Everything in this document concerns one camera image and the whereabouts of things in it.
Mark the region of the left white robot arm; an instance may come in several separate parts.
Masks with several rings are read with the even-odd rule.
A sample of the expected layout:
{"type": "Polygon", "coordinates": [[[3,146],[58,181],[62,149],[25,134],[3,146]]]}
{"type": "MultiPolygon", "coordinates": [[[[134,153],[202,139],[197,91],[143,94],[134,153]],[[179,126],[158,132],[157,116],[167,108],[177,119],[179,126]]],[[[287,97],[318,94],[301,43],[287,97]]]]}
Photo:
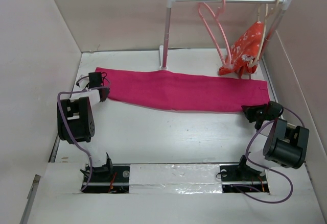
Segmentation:
{"type": "Polygon", "coordinates": [[[89,160],[89,165],[82,170],[85,175],[91,171],[102,181],[112,179],[114,169],[112,161],[106,154],[106,163],[97,166],[92,160],[92,155],[87,145],[79,143],[90,143],[95,135],[95,122],[92,107],[106,101],[110,93],[110,82],[106,74],[100,71],[90,72],[87,76],[81,76],[76,85],[86,82],[80,91],[60,92],[57,95],[57,129],[61,140],[75,145],[89,160]]]}

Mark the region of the orange floral garment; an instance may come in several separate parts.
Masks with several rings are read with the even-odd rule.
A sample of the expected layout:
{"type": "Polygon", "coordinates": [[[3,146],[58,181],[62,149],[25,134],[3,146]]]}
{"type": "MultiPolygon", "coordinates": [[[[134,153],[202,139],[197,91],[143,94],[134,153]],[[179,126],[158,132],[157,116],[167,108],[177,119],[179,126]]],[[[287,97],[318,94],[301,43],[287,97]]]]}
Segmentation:
{"type": "Polygon", "coordinates": [[[220,76],[237,73],[239,78],[243,74],[254,74],[257,66],[249,67],[249,62],[257,56],[263,31],[263,22],[255,22],[230,48],[231,62],[229,66],[220,67],[220,76]]]}

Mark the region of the white clothes rack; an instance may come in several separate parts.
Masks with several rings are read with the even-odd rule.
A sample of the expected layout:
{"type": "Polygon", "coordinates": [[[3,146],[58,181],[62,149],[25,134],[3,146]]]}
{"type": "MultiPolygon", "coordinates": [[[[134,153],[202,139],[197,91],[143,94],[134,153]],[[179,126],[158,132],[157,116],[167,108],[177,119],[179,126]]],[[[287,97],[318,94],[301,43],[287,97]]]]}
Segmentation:
{"type": "Polygon", "coordinates": [[[174,2],[194,2],[194,3],[245,3],[245,4],[276,4],[281,5],[280,9],[277,11],[272,25],[269,28],[268,33],[264,36],[263,48],[268,45],[268,41],[272,38],[274,32],[277,30],[279,23],[281,22],[282,17],[284,16],[286,10],[289,8],[293,0],[167,0],[166,8],[166,22],[165,22],[165,34],[163,45],[159,47],[160,52],[160,69],[166,70],[167,67],[167,57],[168,57],[168,46],[169,46],[169,31],[170,31],[170,22],[171,22],[171,9],[174,2]]]}

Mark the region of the beige wooden hanger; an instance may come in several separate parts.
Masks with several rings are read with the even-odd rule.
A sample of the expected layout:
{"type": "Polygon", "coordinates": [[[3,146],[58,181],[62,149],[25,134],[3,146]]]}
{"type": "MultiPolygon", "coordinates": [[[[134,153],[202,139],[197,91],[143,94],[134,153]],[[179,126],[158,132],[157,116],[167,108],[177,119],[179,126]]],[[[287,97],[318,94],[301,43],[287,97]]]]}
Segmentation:
{"type": "Polygon", "coordinates": [[[274,14],[276,9],[278,8],[278,5],[279,5],[279,0],[276,0],[275,6],[270,9],[268,7],[268,4],[266,4],[265,16],[264,16],[264,20],[263,20],[263,31],[262,31],[261,42],[259,45],[259,50],[258,50],[256,58],[249,62],[250,68],[256,66],[260,60],[260,54],[262,53],[263,44],[264,44],[265,35],[266,35],[267,21],[268,21],[268,18],[274,14]]]}

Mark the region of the magenta pink trousers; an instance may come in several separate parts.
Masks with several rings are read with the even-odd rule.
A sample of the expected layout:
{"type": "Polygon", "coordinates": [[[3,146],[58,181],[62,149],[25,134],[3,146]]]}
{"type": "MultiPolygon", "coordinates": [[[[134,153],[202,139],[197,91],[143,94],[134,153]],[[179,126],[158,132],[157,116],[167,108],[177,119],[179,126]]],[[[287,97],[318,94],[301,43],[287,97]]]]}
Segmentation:
{"type": "Polygon", "coordinates": [[[96,68],[107,75],[109,99],[161,110],[239,112],[269,102],[267,82],[174,73],[96,68]]]}

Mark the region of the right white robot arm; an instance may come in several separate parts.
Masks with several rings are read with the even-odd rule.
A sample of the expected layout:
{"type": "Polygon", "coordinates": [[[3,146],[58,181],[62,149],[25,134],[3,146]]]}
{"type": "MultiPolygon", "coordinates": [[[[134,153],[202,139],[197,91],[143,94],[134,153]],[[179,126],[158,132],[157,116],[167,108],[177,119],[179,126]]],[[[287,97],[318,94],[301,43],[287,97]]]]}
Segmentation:
{"type": "Polygon", "coordinates": [[[236,174],[242,180],[259,175],[272,167],[300,168],[305,159],[309,141],[309,129],[304,125],[294,126],[281,115],[286,109],[281,104],[269,101],[263,105],[241,106],[249,122],[255,122],[258,134],[272,122],[272,127],[262,150],[251,153],[250,145],[240,158],[236,174]]]}

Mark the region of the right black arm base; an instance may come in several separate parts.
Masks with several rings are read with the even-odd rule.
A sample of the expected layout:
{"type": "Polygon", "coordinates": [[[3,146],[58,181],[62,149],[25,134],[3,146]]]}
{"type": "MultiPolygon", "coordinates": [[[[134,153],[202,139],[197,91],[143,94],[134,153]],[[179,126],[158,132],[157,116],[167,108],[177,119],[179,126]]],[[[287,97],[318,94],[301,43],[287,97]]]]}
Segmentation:
{"type": "Polygon", "coordinates": [[[223,193],[269,193],[268,181],[265,174],[250,168],[243,155],[239,162],[219,165],[216,178],[221,180],[223,193]]]}

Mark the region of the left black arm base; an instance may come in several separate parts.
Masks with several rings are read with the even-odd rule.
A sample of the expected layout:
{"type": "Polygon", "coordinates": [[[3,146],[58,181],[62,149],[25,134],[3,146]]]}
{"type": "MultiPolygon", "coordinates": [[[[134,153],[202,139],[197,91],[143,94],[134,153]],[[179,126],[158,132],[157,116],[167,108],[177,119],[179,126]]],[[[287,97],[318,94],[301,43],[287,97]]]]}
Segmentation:
{"type": "Polygon", "coordinates": [[[124,194],[129,193],[129,164],[113,164],[111,158],[106,154],[106,163],[92,168],[89,183],[90,167],[80,170],[83,174],[82,192],[91,194],[124,194]]]}

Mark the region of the metal side rail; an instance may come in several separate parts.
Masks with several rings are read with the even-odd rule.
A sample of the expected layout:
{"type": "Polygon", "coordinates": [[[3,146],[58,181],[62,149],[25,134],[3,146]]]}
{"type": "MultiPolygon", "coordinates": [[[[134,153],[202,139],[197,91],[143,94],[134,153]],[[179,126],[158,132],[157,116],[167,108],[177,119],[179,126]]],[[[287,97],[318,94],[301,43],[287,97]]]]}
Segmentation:
{"type": "Polygon", "coordinates": [[[20,220],[20,224],[27,224],[28,223],[28,219],[31,213],[31,209],[34,203],[34,199],[35,199],[35,195],[39,186],[39,182],[40,182],[41,176],[40,175],[35,175],[29,194],[27,196],[27,203],[24,209],[24,212],[22,214],[21,220],[20,220]]]}

